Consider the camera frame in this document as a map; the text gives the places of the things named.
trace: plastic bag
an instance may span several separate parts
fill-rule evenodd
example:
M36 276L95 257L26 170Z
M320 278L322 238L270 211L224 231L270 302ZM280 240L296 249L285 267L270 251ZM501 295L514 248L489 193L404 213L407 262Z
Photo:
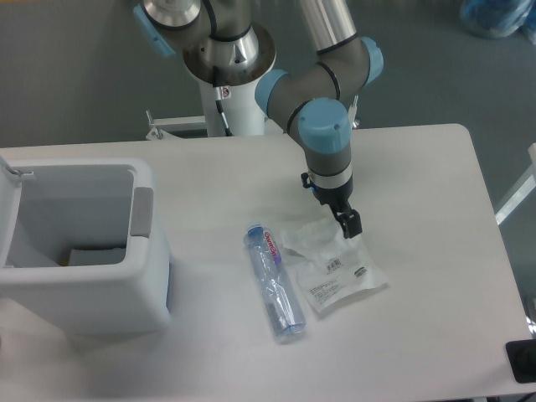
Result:
M532 44L536 44L536 6L530 10L528 17L525 20L523 33Z
M297 281L317 312L346 296L379 288L387 278L374 264L363 237L344 239L333 218L281 232L283 247L305 258L296 263Z
M505 38L523 23L534 0L465 0L460 17L471 32L484 38Z

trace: barcode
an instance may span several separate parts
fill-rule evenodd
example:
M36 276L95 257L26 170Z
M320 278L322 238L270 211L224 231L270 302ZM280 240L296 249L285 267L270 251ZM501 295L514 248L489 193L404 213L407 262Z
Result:
M327 273L333 272L341 266L343 266L343 263L338 258L332 258L330 261L327 262Z

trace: light blue joint cap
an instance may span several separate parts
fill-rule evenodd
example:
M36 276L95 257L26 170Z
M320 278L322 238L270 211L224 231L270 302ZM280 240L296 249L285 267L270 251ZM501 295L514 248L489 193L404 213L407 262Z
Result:
M284 70L271 70L268 71L264 76L259 80L255 88L255 101L259 108L265 112L265 115L268 116L268 101L270 100L271 92L277 84L277 81L288 73Z
M168 42L166 42L163 37L158 33L154 28L147 15L142 10L142 7L138 4L134 7L134 19L137 22L137 26L142 31L143 36L147 39L147 42L152 47L160 57L171 57L176 55L175 50L173 50Z
M368 56L370 58L370 70L368 71L368 79L365 85L372 82L381 74L384 69L384 55L381 49L376 45L371 38L361 38L363 44L367 47Z
M323 154L341 152L352 136L346 107L328 98L313 99L303 106L298 131L305 145Z

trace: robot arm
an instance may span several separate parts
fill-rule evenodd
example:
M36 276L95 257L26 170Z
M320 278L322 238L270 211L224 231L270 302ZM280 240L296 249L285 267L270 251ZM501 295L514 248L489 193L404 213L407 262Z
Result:
M318 62L302 76L268 72L255 99L304 150L308 172L303 186L328 204L344 237L362 232L358 212L348 198L353 191L351 123L338 101L354 95L376 78L383 56L372 39L360 39L345 0L300 0L315 44Z
M338 100L376 78L383 57L372 39L358 37L345 0L298 1L318 55L316 65L300 76L265 73L275 53L261 27L251 27L250 0L141 0L134 13L160 54L182 49L190 72L214 87L262 76L255 89L257 104L303 148L308 167L303 186L330 206L350 238L362 229L348 202L352 127Z

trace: plastic water bottle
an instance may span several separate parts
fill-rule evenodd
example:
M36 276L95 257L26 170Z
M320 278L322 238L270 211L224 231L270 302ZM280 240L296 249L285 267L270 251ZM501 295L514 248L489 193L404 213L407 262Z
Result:
M252 224L244 237L268 317L279 339L289 338L305 327L300 303L286 274L273 234Z

